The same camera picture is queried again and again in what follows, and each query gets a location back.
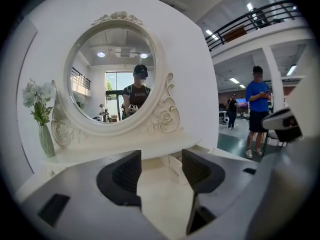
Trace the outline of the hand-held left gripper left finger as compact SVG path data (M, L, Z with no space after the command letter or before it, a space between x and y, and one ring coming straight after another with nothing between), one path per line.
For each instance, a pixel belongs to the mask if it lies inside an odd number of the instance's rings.
M140 207L137 186L142 173L142 153L135 150L127 156L106 165L96 176L100 192L118 206Z

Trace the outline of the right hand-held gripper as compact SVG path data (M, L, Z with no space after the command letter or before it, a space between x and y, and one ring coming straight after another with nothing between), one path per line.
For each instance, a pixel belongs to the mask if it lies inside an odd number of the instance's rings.
M305 77L286 98L287 107L277 110L262 121L281 142L303 139L319 141L319 80Z

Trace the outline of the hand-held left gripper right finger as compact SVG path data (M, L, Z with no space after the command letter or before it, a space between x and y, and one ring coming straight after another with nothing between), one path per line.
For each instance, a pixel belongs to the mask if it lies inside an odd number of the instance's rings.
M196 194L213 192L225 180L225 170L202 156L183 149L182 171Z

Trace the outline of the cream vanity dressing table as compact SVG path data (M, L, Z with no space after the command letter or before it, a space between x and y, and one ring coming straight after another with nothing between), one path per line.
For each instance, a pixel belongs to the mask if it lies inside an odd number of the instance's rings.
M151 97L132 119L113 124L85 117L73 105L66 84L67 57L77 39L92 31L102 10L40 6L27 15L37 29L26 54L19 88L34 79L55 81L61 108L74 134L60 149L60 163L75 164L138 149L144 159L198 145L218 144L218 89L214 65L201 29L171 7L129 9L153 40L157 63Z

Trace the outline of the white chair black legs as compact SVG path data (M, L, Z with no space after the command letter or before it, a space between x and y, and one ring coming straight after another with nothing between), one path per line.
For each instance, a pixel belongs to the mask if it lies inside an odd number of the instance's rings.
M263 152L266 151L267 145L269 144L269 140L272 140L271 143L272 144L276 144L277 146L280 143L278 135L276 134L276 132L274 130L269 130L266 133L265 140L264 140L264 143L263 143L263 149L262 149Z

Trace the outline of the green vase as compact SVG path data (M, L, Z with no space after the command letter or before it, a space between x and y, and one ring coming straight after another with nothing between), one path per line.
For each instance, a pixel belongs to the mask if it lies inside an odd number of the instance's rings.
M39 134L40 145L45 155L48 158L54 157L56 155L55 148L54 148L54 144L53 144L48 126L46 124L40 125L38 134Z

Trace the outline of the wooden crate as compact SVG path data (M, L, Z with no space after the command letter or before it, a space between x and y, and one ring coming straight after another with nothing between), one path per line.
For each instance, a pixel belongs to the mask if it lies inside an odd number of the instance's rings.
M225 43L229 43L239 37L242 37L247 34L247 31L243 25L232 29L231 31L227 32L223 35L223 41Z

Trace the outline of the oval cream framed mirror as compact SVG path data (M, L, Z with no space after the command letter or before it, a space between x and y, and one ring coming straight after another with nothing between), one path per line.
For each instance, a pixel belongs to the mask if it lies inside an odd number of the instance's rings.
M67 103L91 122L123 123L143 105L144 133L175 132L179 111L170 95L172 73L163 70L160 44L136 16L126 11L95 20L66 63L65 86L56 85L51 132L66 148L89 135L69 118Z

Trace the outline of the black mezzanine railing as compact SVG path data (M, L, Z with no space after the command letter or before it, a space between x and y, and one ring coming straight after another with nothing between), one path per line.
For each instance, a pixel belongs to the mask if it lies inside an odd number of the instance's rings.
M205 41L208 50L212 52L214 49L227 44L228 42L223 40L223 35L237 27L244 26L247 34L249 34L272 25L302 18L301 12L292 1L282 0L259 8L253 8L253 11L241 15L216 31L211 31L218 37L218 40L214 40L207 34Z

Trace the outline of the white flower bouquet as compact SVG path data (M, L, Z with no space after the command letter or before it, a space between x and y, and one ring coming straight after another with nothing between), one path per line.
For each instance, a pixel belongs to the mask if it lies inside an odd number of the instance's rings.
M26 87L22 90L23 105L30 109L39 126L50 122L50 113L55 107L50 105L56 98L56 89L52 83L46 82L38 85L33 79L29 79Z

